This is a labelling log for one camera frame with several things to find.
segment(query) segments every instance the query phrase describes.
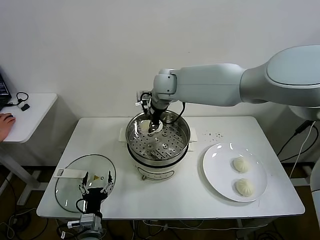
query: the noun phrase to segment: white desk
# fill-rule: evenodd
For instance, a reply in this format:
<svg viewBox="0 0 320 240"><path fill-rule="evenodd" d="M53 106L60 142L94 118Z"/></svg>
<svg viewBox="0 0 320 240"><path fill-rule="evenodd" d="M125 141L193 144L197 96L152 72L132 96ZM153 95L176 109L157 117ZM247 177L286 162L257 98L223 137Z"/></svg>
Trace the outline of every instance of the white desk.
<svg viewBox="0 0 320 240"><path fill-rule="evenodd" d="M15 117L15 123L3 143L22 144L28 141L56 99L57 94L55 93L29 93L27 103L30 105L30 108L26 111L22 111L18 106L4 107L0 113L12 113ZM12 94L11 100L14 103L17 102L15 94ZM37 181L40 171L34 171L33 174L30 175L12 157L6 154L2 148L0 150L0 163L11 171L7 176L8 180L15 174L27 184L20 195L17 202L18 205L24 205L26 203L31 191L44 191L46 189L48 183ZM4 181L0 187L0 195L7 184L7 181Z"/></svg>
<svg viewBox="0 0 320 240"><path fill-rule="evenodd" d="M195 151L188 152L176 174L165 181L141 180L123 142L120 128L130 118L82 118L57 165L65 168L88 154L101 154L114 163L115 186L101 206L104 219L237 219L299 215L305 208L253 117L185 117L196 129ZM201 164L206 150L220 142L245 146L260 156L267 171L268 187L261 198L251 203L228 200L205 179ZM79 218L80 213L62 209L55 199L56 179L49 185L37 208L48 218Z"/></svg>

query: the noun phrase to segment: glass pot lid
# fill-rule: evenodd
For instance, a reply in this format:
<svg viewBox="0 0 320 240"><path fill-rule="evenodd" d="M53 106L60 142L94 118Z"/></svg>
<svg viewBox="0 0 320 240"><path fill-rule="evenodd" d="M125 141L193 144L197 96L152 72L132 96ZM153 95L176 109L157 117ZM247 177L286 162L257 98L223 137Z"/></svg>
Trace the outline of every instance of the glass pot lid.
<svg viewBox="0 0 320 240"><path fill-rule="evenodd" d="M66 169L86 171L86 188L104 188L108 185L108 178L112 177L113 183L116 181L116 169L114 164L105 156L90 154L79 157L70 163ZM81 199L82 192L80 186L83 178L63 178L60 177L55 184L55 199L58 204L71 213L79 213L76 202ZM108 196L114 188L114 184L107 189ZM78 207L85 211L86 202L81 201Z"/></svg>

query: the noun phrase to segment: person's hand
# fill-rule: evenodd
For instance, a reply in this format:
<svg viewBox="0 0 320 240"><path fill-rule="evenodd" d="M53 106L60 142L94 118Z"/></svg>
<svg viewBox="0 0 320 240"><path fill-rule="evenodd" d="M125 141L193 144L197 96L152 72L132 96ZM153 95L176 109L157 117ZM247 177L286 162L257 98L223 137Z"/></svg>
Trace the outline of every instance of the person's hand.
<svg viewBox="0 0 320 240"><path fill-rule="evenodd" d="M15 122L11 113L0 113L0 142L6 139Z"/></svg>

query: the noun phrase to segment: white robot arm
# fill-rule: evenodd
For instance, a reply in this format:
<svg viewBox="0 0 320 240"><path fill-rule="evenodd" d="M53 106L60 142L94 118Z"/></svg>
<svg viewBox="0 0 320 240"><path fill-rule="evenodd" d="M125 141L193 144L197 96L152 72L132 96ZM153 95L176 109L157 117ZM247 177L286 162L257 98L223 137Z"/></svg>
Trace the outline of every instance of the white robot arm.
<svg viewBox="0 0 320 240"><path fill-rule="evenodd" d="M296 108L303 112L300 117L310 118L305 107L320 106L320 45L288 48L251 69L231 63L162 69L154 78L151 97L155 125L177 100L222 107L274 102L303 107Z"/></svg>

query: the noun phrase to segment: steamed bun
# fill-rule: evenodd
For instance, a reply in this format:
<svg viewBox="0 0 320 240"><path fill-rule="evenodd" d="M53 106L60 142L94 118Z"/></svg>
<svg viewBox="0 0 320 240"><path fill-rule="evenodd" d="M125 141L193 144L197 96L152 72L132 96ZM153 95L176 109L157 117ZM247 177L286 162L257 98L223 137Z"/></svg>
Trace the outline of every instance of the steamed bun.
<svg viewBox="0 0 320 240"><path fill-rule="evenodd" d="M237 171L243 174L248 172L251 167L250 163L243 156L237 157L233 160L233 166Z"/></svg>
<svg viewBox="0 0 320 240"><path fill-rule="evenodd" d="M143 120L140 123L140 130L142 133L147 134L149 132L149 124L150 124L150 120Z"/></svg>
<svg viewBox="0 0 320 240"><path fill-rule="evenodd" d="M241 178L240 180L238 180L235 186L238 192L245 197L250 197L255 193L254 185L250 180L246 178Z"/></svg>

